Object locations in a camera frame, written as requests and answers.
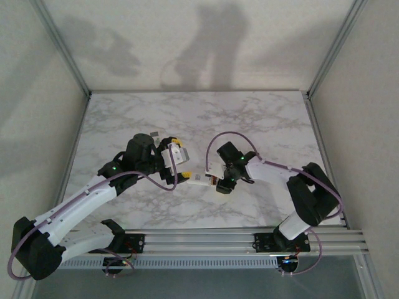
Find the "marble tabletop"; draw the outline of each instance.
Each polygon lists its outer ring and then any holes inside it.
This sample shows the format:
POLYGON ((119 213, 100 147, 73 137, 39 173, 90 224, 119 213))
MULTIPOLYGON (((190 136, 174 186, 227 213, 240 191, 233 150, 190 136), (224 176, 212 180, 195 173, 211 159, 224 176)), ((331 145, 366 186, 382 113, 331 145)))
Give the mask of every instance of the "marble tabletop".
MULTIPOLYGON (((223 131, 245 134, 265 159, 297 168, 310 161, 322 165, 300 92, 99 93, 89 104, 65 198, 125 150, 134 134, 154 131, 187 148, 190 160, 179 171, 203 173, 206 148, 223 131)), ((216 150, 227 141, 243 153, 251 150, 241 137, 224 135, 214 142, 210 161, 221 162, 216 150)), ((152 177, 161 182, 158 174, 152 177)), ((144 179, 83 222, 112 218, 124 229, 274 226, 293 210, 289 193, 265 182, 239 181, 223 195, 186 183, 166 192, 144 179)))

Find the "white wall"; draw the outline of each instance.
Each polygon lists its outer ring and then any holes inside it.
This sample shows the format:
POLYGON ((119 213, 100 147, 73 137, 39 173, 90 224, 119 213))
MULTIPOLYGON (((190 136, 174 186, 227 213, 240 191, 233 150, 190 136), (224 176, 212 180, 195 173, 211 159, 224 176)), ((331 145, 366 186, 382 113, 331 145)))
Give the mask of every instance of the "white wall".
POLYGON ((353 0, 45 0, 92 90, 307 90, 353 0))
POLYGON ((369 1, 314 99, 354 228, 399 298, 399 1, 369 1))
POLYGON ((85 99, 28 1, 1 1, 0 20, 0 297, 10 298, 12 227, 54 203, 85 99))

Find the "white vent grille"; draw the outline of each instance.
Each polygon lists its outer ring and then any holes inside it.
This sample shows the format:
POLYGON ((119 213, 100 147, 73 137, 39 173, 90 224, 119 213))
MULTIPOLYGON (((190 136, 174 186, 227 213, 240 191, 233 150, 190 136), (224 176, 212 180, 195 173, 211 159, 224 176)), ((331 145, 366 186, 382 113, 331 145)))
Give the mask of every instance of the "white vent grille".
MULTIPOLYGON (((104 268, 103 257, 76 257, 60 265, 60 269, 104 268)), ((133 262, 137 269, 237 269, 276 268, 275 257, 139 257, 133 262)))

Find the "white marble surface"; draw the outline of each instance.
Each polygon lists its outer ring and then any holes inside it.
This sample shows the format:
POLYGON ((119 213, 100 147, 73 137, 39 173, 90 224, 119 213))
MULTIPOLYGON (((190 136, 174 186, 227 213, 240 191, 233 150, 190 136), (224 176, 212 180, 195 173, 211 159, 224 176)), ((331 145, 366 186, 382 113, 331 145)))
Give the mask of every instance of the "white marble surface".
MULTIPOLYGON (((125 150, 134 134, 153 131, 183 141, 190 161, 179 171, 203 172, 206 147, 222 131, 245 134, 271 161, 298 168, 310 161, 322 164, 300 92, 94 94, 65 196, 125 150)), ((214 143, 211 161, 221 161, 216 150, 227 141, 243 153, 251 150, 242 138, 225 135, 214 143)), ((160 181, 158 174, 153 177, 160 181)), ((125 229, 247 227, 278 225, 293 210, 288 192, 264 182, 239 181, 230 195, 222 195, 213 187, 186 183, 166 192, 143 180, 84 222, 112 218, 125 229)))

